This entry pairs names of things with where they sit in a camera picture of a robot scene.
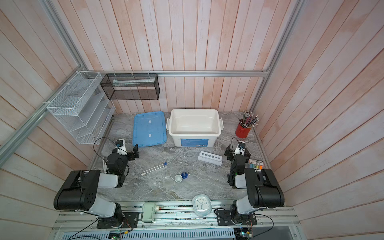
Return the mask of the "blue capped test tube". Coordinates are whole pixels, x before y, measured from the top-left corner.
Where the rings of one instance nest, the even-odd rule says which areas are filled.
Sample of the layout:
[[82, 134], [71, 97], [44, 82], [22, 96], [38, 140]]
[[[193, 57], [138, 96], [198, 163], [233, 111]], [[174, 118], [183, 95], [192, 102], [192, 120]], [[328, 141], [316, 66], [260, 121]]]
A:
[[165, 168], [167, 165], [168, 165], [168, 163], [165, 162], [165, 163], [162, 163], [162, 164], [159, 165], [159, 166], [156, 166], [156, 167], [150, 168], [150, 169], [148, 169], [148, 170], [145, 170], [145, 171], [141, 174], [141, 176], [145, 176], [145, 175], [147, 175], [147, 174], [149, 174], [149, 173], [151, 173], [151, 172], [154, 172], [154, 171], [156, 171], [156, 170]]

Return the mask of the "small blue bottle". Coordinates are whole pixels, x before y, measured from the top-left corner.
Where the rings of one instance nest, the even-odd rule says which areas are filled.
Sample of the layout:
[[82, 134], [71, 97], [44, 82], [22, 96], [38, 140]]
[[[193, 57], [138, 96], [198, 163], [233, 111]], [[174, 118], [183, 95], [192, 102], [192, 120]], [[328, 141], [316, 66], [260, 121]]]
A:
[[187, 172], [183, 172], [182, 174], [181, 174], [181, 176], [182, 176], [182, 178], [183, 179], [186, 179], [187, 177], [188, 177], [188, 173]]

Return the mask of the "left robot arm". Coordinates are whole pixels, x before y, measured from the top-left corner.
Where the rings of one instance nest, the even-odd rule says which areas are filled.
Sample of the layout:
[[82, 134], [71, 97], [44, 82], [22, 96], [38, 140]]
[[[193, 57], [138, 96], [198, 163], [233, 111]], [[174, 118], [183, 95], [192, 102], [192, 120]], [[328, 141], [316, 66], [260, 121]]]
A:
[[128, 153], [120, 146], [122, 143], [117, 141], [117, 149], [108, 156], [106, 173], [100, 170], [72, 171], [54, 198], [54, 208], [97, 216], [110, 228], [122, 227], [126, 218], [121, 205], [98, 196], [98, 189], [122, 187], [130, 170], [128, 162], [139, 157], [138, 145]]

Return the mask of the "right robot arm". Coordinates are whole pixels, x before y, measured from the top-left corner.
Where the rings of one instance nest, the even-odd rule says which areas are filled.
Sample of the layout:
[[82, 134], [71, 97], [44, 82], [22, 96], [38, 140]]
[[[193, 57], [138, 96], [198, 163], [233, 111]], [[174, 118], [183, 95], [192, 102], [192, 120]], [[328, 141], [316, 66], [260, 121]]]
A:
[[239, 142], [234, 148], [229, 145], [225, 156], [231, 161], [228, 183], [236, 189], [247, 190], [247, 195], [235, 200], [229, 211], [233, 224], [250, 223], [250, 214], [261, 209], [280, 208], [285, 205], [283, 191], [271, 169], [254, 169], [248, 164], [251, 154], [244, 142]]

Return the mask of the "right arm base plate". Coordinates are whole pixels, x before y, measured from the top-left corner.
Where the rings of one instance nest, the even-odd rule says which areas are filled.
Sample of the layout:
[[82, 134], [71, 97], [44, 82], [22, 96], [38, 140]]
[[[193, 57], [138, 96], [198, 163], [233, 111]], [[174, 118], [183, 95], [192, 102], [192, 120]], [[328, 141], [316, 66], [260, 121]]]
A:
[[232, 210], [218, 208], [214, 210], [214, 214], [217, 216], [219, 226], [256, 226], [258, 224], [255, 217], [251, 217], [250, 215], [240, 215], [236, 211]]

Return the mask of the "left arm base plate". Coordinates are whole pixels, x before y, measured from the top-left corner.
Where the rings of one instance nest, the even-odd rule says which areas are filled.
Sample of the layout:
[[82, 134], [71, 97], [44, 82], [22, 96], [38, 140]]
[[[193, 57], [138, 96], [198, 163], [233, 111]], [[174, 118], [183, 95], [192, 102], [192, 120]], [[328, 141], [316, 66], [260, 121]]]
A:
[[97, 223], [97, 229], [135, 229], [140, 219], [139, 215], [139, 212], [123, 212], [119, 217], [101, 218]]

